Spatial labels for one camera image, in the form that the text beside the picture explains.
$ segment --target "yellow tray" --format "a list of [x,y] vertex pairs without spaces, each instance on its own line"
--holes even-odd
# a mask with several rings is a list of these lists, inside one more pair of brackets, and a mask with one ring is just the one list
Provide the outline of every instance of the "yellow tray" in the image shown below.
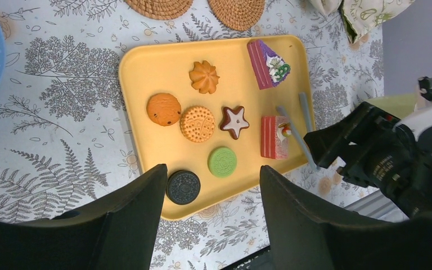
[[[272,160],[260,155],[261,116],[277,115],[276,105],[284,105],[303,136],[307,130],[298,94],[305,92],[312,100],[302,42],[292,35],[260,39],[291,66],[291,73],[277,88],[259,90],[246,48],[251,38],[142,46],[131,49],[123,57],[119,78],[142,171],[163,163],[168,166],[169,174],[190,170],[201,181],[200,194],[190,204],[177,205],[165,197],[162,218],[182,219],[257,186],[262,165],[286,173],[307,163],[292,138],[288,159]],[[193,69],[193,62],[203,60],[216,66],[220,76],[214,94],[200,94],[191,87],[188,72]],[[244,106],[250,127],[241,131],[238,140],[216,127],[210,140],[193,143],[184,138],[179,123],[161,127],[148,118],[146,103],[152,95],[161,92],[173,94],[183,111],[193,105],[209,108],[217,126],[223,118],[223,106]],[[312,102],[309,106],[314,119]],[[220,146],[233,149],[237,156],[237,168],[226,178],[217,178],[208,169],[209,154]]]

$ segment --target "woven coaster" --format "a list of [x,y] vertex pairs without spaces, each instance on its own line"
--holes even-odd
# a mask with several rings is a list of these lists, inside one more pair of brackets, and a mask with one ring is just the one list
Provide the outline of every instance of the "woven coaster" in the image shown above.
[[155,20],[173,20],[183,15],[193,0],[125,0],[141,15]]
[[246,31],[255,25],[264,11],[264,0],[209,0],[215,16],[225,26]]

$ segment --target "tablecloth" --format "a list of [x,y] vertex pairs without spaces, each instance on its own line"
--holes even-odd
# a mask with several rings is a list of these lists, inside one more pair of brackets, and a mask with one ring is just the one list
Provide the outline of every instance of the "tablecloth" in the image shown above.
[[[194,0],[175,20],[147,19],[121,0],[0,0],[0,221],[52,218],[139,176],[118,81],[135,46],[292,34],[305,44],[317,128],[381,96],[381,28],[349,46],[340,15],[304,0],[266,0],[261,20],[233,31]],[[372,192],[337,165],[287,178],[340,206]],[[161,220],[153,269],[221,269],[269,244],[259,187],[184,220]]]

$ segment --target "table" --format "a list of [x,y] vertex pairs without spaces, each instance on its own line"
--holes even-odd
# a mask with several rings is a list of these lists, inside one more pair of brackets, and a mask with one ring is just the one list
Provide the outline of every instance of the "table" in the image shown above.
[[[318,128],[382,96],[381,29],[349,45],[340,15],[305,0],[266,0],[248,31],[220,24],[195,0],[176,20],[147,19],[121,0],[0,0],[6,68],[0,83],[0,221],[52,218],[140,173],[118,63],[147,44],[297,35],[308,54]],[[287,178],[340,206],[373,191],[341,182],[337,165]],[[221,269],[269,244],[260,189],[177,222],[161,220],[152,269]]]

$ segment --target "green patterned cloth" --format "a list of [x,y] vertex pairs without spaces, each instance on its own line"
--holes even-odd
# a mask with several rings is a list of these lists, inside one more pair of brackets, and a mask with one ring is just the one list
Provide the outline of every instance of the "green patterned cloth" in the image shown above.
[[345,31],[351,43],[357,42],[373,28],[394,18],[415,0],[310,0],[327,15],[338,8],[343,14]]

